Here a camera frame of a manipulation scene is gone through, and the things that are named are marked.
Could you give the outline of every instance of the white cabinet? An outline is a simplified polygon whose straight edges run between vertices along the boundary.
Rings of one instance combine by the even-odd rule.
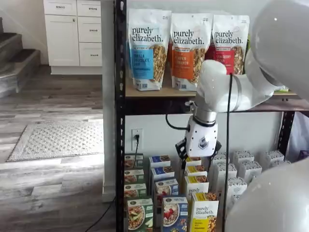
[[[46,15],[76,15],[76,0],[44,0]]]
[[[81,66],[102,66],[101,43],[79,43]]]
[[[54,74],[101,72],[101,2],[43,0],[49,65]]]
[[[89,17],[101,17],[101,2],[77,0],[77,15]]]
[[[77,17],[45,15],[49,65],[79,66]]]
[[[101,18],[78,17],[79,42],[101,42]]]

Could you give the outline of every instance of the electrical outlet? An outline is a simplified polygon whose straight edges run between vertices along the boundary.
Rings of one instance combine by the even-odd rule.
[[[143,129],[132,129],[132,149],[131,151],[135,152],[136,151],[136,146],[137,146],[137,140],[134,138],[135,135],[139,135],[139,147],[138,151],[141,151],[143,149]]]

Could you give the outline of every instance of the power cord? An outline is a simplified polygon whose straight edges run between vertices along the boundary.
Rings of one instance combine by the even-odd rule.
[[[189,127],[175,127],[173,126],[172,124],[169,123],[169,119],[168,119],[168,114],[165,115],[165,120],[166,120],[166,123],[168,124],[169,127],[175,129],[175,130],[180,130],[180,131],[190,131],[190,128]]]
[[[101,219],[105,216],[105,214],[107,213],[107,211],[110,209],[110,207],[112,206],[113,202],[115,201],[116,197],[114,197],[113,201],[110,203],[110,205],[108,206],[107,210],[105,210],[105,212],[103,213],[103,215],[95,222],[93,223],[87,230],[85,230],[85,232],[88,232],[92,227],[94,227],[95,225],[98,224],[99,221],[101,221]]]
[[[226,115],[226,168],[225,168],[225,188],[223,200],[223,216],[222,216],[222,232],[225,232],[225,211],[226,211],[226,197],[227,197],[227,180],[228,180],[228,157],[229,157],[229,127],[230,127],[230,103],[232,92],[233,74],[230,74],[230,86],[228,91],[227,115]]]
[[[136,134],[134,135],[134,139],[136,139],[136,150],[135,150],[135,154],[137,154],[137,149],[139,148],[139,143],[140,143],[140,135],[139,134]]]

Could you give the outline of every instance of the cabinet drawer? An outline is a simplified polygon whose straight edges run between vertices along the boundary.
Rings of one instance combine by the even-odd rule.
[[[79,42],[101,42],[101,18],[78,17]]]
[[[79,43],[81,66],[102,66],[101,43]]]
[[[101,2],[77,0],[78,16],[101,17]]]
[[[44,0],[46,15],[77,15],[76,0]]]

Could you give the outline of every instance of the staircase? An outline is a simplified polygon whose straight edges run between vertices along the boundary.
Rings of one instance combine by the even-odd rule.
[[[0,98],[18,93],[40,64],[40,52],[23,49],[22,36],[4,33],[0,18]]]

